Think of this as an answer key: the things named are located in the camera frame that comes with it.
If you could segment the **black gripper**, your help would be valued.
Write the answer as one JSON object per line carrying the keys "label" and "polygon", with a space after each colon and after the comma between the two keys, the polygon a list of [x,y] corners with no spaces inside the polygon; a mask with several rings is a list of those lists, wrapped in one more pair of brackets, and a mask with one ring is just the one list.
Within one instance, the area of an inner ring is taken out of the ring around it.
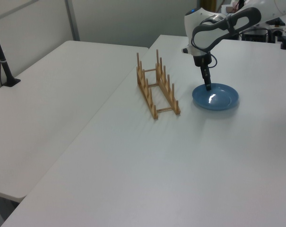
{"label": "black gripper", "polygon": [[194,63],[197,67],[200,67],[202,78],[204,80],[205,88],[207,91],[211,90],[211,78],[209,72],[209,64],[211,63],[211,54],[206,53],[201,56],[193,56]]}

